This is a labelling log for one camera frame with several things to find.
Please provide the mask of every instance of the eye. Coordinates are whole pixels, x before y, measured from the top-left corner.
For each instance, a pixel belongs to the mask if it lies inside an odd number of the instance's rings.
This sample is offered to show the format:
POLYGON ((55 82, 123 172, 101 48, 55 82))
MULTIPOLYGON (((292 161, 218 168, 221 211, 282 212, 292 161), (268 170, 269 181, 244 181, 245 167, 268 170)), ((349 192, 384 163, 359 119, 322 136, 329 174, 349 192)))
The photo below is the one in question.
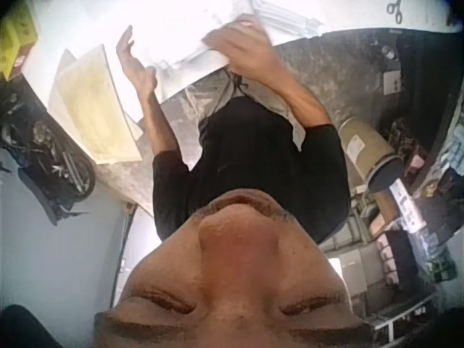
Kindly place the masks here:
POLYGON ((192 313, 196 308, 195 304, 187 303, 165 291, 137 291, 132 296, 147 299, 163 310, 184 315, 192 313))
POLYGON ((336 305, 338 303, 340 303, 340 301, 336 297, 316 297, 312 299, 304 299, 300 302, 285 306, 281 308, 281 312, 284 315, 295 316, 311 313, 319 308, 328 305, 336 305))
POLYGON ((163 310, 176 312, 179 314, 189 314, 194 311, 195 307, 188 304, 174 302, 172 299, 166 299, 159 296, 151 297, 149 300, 161 307, 163 310))

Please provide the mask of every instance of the nose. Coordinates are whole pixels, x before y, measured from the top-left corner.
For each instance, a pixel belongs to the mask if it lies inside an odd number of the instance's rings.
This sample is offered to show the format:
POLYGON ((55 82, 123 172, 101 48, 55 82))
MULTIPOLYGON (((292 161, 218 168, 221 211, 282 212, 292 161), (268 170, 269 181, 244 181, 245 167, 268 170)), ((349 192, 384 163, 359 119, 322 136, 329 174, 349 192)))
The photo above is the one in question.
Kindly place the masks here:
POLYGON ((279 222, 246 204, 232 204, 199 226, 206 299, 241 317, 269 308, 280 277, 279 222))

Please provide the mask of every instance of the yellow box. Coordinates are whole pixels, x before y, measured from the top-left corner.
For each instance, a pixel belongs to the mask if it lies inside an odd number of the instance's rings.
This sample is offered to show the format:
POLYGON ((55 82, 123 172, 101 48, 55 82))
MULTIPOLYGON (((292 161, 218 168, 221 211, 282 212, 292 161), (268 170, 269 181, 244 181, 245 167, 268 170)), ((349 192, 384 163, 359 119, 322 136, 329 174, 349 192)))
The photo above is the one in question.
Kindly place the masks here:
POLYGON ((21 73, 37 32, 28 5, 15 4, 0 22, 1 71, 7 80, 21 73))

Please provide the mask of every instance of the sleeve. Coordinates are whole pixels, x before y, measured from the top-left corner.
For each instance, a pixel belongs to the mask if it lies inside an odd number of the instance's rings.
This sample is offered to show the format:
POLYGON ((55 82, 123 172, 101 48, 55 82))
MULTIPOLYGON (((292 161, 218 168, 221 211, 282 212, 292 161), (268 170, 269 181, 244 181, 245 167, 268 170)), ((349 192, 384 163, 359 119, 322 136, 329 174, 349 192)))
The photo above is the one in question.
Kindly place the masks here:
POLYGON ((153 216, 164 241, 187 220, 186 191, 189 168, 174 151, 153 159, 153 216))
POLYGON ((306 128, 302 161, 314 182, 321 217, 321 236, 337 232, 350 211, 347 164, 339 134, 333 125, 306 128))

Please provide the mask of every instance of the black motorcycle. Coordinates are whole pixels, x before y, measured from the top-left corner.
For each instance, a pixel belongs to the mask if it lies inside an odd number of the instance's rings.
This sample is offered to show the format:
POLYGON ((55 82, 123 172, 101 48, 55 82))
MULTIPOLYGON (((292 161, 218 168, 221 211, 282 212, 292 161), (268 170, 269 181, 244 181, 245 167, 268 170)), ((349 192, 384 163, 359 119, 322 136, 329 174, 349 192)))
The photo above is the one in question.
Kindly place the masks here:
POLYGON ((71 209, 93 191, 95 175, 90 159, 37 103, 37 97, 28 93, 3 95, 0 147, 20 166, 20 180, 57 225, 62 219, 85 214, 71 209))

